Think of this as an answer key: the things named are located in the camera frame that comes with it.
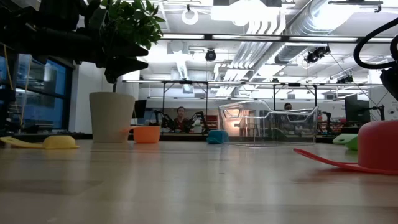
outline computer monitor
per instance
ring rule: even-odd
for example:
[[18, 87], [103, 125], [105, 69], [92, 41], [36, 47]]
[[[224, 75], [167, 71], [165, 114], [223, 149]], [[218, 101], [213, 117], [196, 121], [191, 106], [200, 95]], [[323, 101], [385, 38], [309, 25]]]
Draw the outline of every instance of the computer monitor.
[[147, 100], [136, 100], [132, 118], [144, 118]]
[[345, 98], [345, 106], [347, 121], [360, 123], [367, 123], [371, 121], [370, 111], [363, 110], [369, 108], [368, 101], [358, 100], [357, 95], [347, 96]]

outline red object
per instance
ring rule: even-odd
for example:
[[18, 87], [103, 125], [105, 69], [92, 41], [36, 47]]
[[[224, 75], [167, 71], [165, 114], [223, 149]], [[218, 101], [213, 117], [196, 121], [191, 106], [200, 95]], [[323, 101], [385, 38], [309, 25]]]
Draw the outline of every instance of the red object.
[[344, 169], [372, 174], [398, 175], [398, 121], [373, 121], [358, 133], [358, 163], [331, 161], [302, 149], [295, 152], [310, 159]]

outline window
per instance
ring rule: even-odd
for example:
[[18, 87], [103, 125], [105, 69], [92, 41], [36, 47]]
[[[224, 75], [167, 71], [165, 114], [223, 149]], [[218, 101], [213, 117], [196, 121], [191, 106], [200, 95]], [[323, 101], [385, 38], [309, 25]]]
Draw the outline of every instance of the window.
[[20, 123], [24, 108], [24, 127], [35, 124], [52, 125], [53, 129], [67, 129], [70, 103], [72, 70], [52, 60], [45, 65], [32, 60], [30, 55], [19, 54], [16, 74], [16, 105], [10, 105], [13, 123]]
[[0, 56], [0, 83], [6, 82], [7, 78], [7, 65], [6, 65], [6, 59], [2, 56]]
[[[26, 91], [27, 99], [24, 109], [24, 124], [29, 127], [35, 124], [50, 124], [53, 129], [63, 129], [64, 99], [46, 96]], [[19, 113], [25, 101], [25, 90], [17, 89], [16, 103]], [[19, 117], [14, 116], [13, 122], [19, 123]]]
[[[17, 87], [25, 88], [27, 69], [29, 67], [30, 55], [19, 55]], [[51, 60], [42, 65], [36, 60], [30, 65], [29, 89], [46, 92], [48, 94], [65, 95], [65, 79], [67, 69]]]

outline teal object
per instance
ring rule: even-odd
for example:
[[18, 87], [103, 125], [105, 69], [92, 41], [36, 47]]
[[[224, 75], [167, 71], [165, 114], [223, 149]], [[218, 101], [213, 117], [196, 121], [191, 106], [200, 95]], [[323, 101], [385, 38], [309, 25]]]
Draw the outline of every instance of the teal object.
[[211, 130], [206, 138], [208, 144], [223, 144], [229, 142], [229, 136], [226, 131]]
[[358, 150], [358, 134], [340, 134], [333, 140], [334, 144], [345, 145], [350, 150]]

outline spotlight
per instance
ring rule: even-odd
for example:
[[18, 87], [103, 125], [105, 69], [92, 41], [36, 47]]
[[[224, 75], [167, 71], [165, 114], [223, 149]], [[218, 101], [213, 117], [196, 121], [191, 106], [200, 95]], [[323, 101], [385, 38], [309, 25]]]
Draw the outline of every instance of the spotlight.
[[327, 47], [317, 47], [314, 51], [308, 51], [308, 55], [304, 58], [304, 60], [307, 63], [315, 63], [329, 53], [329, 45]]
[[348, 75], [346, 77], [340, 78], [337, 80], [337, 84], [344, 84], [344, 83], [350, 83], [350, 82], [354, 82], [353, 76], [352, 75]]
[[216, 57], [217, 57], [217, 55], [216, 55], [216, 52], [214, 52], [214, 49], [207, 50], [206, 57], [205, 57], [206, 61], [212, 62], [212, 61], [216, 60]]

